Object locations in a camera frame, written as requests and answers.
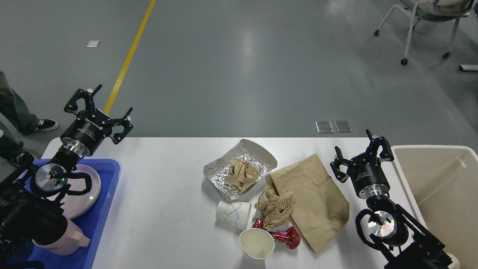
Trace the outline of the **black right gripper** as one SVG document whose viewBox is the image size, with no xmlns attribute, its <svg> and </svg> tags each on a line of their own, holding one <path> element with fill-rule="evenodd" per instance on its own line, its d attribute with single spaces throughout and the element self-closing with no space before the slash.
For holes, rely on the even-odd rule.
<svg viewBox="0 0 478 269">
<path fill-rule="evenodd" d="M 353 166 L 351 160 L 343 157 L 338 146 L 334 147 L 336 156 L 330 162 L 335 178 L 339 182 L 345 183 L 350 177 L 357 197 L 362 199 L 385 195 L 389 192 L 390 185 L 380 164 L 394 160 L 391 146 L 384 136 L 374 136 L 369 129 L 366 129 L 366 134 L 369 138 L 369 145 L 365 151 L 364 166 Z M 348 167 L 347 173 L 340 170 L 341 166 Z"/>
</svg>

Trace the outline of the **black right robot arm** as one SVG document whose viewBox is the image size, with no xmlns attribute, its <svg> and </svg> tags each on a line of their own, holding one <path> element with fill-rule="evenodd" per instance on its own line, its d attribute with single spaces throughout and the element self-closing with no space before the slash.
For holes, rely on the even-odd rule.
<svg viewBox="0 0 478 269">
<path fill-rule="evenodd" d="M 365 152 L 347 160 L 335 146 L 336 156 L 330 167 L 337 180 L 350 179 L 357 197 L 367 209 L 355 218 L 360 240 L 381 252 L 386 269 L 447 269 L 453 260 L 444 244 L 401 205 L 389 197 L 390 184 L 381 167 L 394 155 L 388 140 L 366 130 L 369 145 Z"/>
</svg>

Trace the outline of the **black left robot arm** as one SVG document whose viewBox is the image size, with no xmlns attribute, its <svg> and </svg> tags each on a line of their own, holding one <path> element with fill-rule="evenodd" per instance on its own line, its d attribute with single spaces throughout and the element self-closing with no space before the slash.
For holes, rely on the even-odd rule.
<svg viewBox="0 0 478 269">
<path fill-rule="evenodd" d="M 78 162 L 93 155 L 106 138 L 118 144 L 133 129 L 133 108 L 121 118 L 96 108 L 93 98 L 100 89 L 79 89 L 67 102 L 64 111 L 74 114 L 75 121 L 61 135 L 62 145 L 48 163 L 27 161 L 1 182 L 2 269 L 45 267 L 40 261 L 7 264 L 26 238 L 60 256 L 89 245 L 90 239 L 63 214 L 62 200 L 92 189 L 91 176 L 77 172 Z"/>
</svg>

